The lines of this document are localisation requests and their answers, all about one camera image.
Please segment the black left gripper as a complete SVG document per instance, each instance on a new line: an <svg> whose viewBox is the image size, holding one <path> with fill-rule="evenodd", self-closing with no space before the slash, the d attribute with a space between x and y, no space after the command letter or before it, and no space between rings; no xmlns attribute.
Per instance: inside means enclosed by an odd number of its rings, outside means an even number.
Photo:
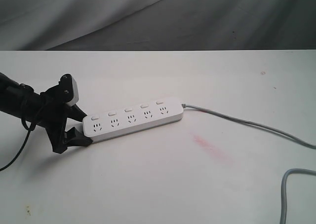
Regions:
<svg viewBox="0 0 316 224"><path fill-rule="evenodd" d="M77 105L70 107L63 103L58 85L40 95L45 102L40 113L41 125L47 132L54 153L62 154L68 147L88 147L92 144L93 141L75 127L65 130L67 118L82 122L86 113Z"/></svg>

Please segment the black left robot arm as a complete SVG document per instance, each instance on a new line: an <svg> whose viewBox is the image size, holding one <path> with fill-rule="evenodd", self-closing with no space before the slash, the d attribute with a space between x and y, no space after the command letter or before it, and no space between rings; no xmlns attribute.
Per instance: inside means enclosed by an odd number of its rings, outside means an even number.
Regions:
<svg viewBox="0 0 316 224"><path fill-rule="evenodd" d="M71 128L66 131L67 120L82 122L86 117L78 106L78 86L70 74L61 76L58 84L36 93L26 84L19 84L6 75L0 75L0 110L21 120L28 131L43 127L55 153L62 154L68 147L87 147L92 140Z"/></svg>

